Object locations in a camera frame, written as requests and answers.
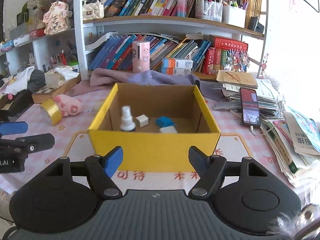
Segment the tissue box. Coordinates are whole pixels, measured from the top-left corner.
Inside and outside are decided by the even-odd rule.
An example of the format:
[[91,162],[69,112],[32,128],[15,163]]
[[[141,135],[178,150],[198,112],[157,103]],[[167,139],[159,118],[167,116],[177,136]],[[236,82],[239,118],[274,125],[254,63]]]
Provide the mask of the tissue box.
[[55,67],[44,74],[46,86],[53,89],[61,87],[78,76],[79,73],[75,72],[72,66]]

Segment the pink plush paw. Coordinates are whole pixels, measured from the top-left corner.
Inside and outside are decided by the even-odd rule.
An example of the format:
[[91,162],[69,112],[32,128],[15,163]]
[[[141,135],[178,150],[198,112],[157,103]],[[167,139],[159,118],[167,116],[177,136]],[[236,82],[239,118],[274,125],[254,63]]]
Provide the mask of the pink plush paw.
[[56,95],[53,101],[57,104],[62,116],[75,116],[81,112],[81,101],[65,94]]

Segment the wooden chess box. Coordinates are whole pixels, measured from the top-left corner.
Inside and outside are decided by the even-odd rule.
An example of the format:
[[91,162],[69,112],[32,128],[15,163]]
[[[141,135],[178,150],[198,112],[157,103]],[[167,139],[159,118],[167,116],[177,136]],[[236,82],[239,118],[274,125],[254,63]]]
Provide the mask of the wooden chess box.
[[56,89],[48,88],[45,85],[43,88],[41,88],[40,90],[38,90],[36,93],[32,95],[33,102],[35,104],[40,104],[48,99],[53,98],[56,95],[66,94],[70,89],[72,89],[80,81],[81,81],[81,76],[79,74],[78,77],[67,81],[64,85]]

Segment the orange blue white box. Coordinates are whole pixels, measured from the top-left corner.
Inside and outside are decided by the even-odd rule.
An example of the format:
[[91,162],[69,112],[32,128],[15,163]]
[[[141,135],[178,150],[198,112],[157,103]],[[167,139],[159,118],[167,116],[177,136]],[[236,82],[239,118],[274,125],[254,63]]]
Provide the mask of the orange blue white box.
[[161,73],[168,75],[188,75],[193,68],[193,60],[189,59],[162,59]]

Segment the white bookshelf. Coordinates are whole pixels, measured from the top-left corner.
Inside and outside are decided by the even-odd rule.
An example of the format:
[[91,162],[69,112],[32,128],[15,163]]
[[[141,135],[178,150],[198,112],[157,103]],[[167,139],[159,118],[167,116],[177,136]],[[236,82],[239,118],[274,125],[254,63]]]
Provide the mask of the white bookshelf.
[[[16,15],[21,9],[23,2],[27,0],[4,0],[3,1],[3,29],[6,37],[16,28]],[[246,28],[240,28],[227,23],[215,21],[182,18],[171,16],[120,16],[103,18],[99,20],[84,21],[81,16],[80,0],[73,0],[74,7],[74,41],[78,54],[79,72],[81,79],[89,78],[88,59],[93,53],[89,45],[99,39],[104,33],[114,32],[116,34],[129,33],[154,33],[167,34],[169,36],[184,39],[186,34],[203,33],[204,38],[210,35],[243,40],[245,37],[257,39],[252,42],[250,50],[252,54],[263,56],[265,53],[266,33],[258,33]],[[53,36],[39,37],[25,41],[17,48],[12,48],[5,52],[6,59],[3,65],[7,67],[8,73],[17,74],[24,68],[24,63],[28,60],[28,51],[35,55],[35,67],[42,69],[43,64],[49,62],[49,54],[57,51],[53,42],[60,39],[63,35],[68,35],[67,31]]]

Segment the white pen holder box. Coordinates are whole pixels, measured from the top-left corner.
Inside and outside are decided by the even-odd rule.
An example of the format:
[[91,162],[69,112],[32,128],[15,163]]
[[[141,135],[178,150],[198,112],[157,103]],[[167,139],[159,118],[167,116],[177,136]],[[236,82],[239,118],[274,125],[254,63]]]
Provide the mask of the white pen holder box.
[[246,10],[231,5],[223,5],[222,23],[245,27]]

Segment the white quilted handbag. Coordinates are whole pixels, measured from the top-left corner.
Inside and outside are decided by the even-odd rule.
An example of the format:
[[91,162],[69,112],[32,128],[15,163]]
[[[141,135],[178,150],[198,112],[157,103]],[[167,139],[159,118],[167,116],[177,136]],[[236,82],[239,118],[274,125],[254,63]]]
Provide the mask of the white quilted handbag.
[[100,0],[95,0],[95,2],[87,3],[88,0],[84,0],[82,6],[82,16],[83,20],[95,20],[104,18],[104,5]]

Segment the smartphone with red screen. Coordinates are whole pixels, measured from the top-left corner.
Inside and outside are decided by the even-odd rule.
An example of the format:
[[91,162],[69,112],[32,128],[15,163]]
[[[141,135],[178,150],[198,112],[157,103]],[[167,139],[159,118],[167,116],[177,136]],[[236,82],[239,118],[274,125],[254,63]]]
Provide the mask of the smartphone with red screen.
[[256,91],[240,88],[242,123],[246,126],[260,126],[260,112]]

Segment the purple pink cloth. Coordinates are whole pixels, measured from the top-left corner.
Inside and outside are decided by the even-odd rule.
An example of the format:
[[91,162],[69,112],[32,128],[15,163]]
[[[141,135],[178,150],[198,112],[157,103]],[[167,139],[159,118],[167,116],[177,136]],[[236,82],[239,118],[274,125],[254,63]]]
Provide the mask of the purple pink cloth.
[[147,70],[142,73],[121,72],[118,70],[96,69],[92,72],[90,79],[82,80],[68,92],[68,96],[77,96],[96,90],[104,89],[106,85],[114,83],[135,83],[139,85],[196,85],[202,95],[214,101],[220,101],[223,98],[221,89],[215,89],[212,86],[202,82],[193,74],[188,75],[168,75],[154,70]]

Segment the blue item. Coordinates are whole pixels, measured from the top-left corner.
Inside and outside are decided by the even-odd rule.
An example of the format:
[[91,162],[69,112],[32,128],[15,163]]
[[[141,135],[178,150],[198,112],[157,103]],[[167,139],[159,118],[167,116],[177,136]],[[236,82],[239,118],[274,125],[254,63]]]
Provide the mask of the blue item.
[[155,120],[155,123],[160,128],[175,126],[175,123],[169,117],[166,116],[161,116],[160,118],[157,118]]

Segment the white power adapter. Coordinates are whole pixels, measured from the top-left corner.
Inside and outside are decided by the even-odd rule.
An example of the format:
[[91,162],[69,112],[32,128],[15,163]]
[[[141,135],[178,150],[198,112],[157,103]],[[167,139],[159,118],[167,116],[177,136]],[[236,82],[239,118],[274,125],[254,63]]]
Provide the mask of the white power adapter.
[[178,133],[175,126],[162,127],[159,129],[159,132],[164,133],[164,134],[177,134]]

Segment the stack of books right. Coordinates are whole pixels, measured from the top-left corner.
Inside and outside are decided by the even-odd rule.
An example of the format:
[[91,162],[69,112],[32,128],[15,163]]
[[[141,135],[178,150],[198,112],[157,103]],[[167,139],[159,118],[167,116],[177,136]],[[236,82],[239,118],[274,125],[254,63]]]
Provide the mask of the stack of books right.
[[214,108],[229,109],[242,118],[240,88],[255,90],[260,112],[259,128],[274,151],[281,172],[294,187],[319,182],[319,130],[316,123],[286,107],[284,98],[270,80],[256,81],[257,88],[218,82],[227,101]]

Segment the small white charger cube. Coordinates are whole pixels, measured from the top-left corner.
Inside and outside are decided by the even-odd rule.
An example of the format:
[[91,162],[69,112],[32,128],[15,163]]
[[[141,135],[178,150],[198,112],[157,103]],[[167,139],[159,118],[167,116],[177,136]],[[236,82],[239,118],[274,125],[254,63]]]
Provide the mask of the small white charger cube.
[[139,124],[139,128],[145,127],[149,124],[149,119],[146,115],[142,114],[136,117],[136,120]]

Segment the white spray bottle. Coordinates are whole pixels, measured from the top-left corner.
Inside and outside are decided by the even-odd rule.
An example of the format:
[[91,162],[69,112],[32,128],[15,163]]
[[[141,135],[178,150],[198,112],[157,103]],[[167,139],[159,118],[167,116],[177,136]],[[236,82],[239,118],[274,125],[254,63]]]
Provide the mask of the white spray bottle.
[[136,124],[133,121],[131,107],[126,105],[121,108],[121,124],[120,130],[124,132],[135,131]]

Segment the yellow cardboard box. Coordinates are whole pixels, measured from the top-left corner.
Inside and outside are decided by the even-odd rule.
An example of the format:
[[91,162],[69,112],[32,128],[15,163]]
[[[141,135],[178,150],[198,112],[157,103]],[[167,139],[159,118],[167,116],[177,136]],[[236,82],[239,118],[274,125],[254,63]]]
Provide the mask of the yellow cardboard box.
[[[126,105],[133,118],[144,114],[149,124],[121,131],[121,108]],[[159,132],[155,120],[161,116],[175,123],[177,134]],[[221,135],[197,86],[130,83],[113,86],[88,133],[96,154],[106,155],[120,146],[124,152],[120,170],[143,172],[191,172],[189,148],[196,146],[211,155]]]

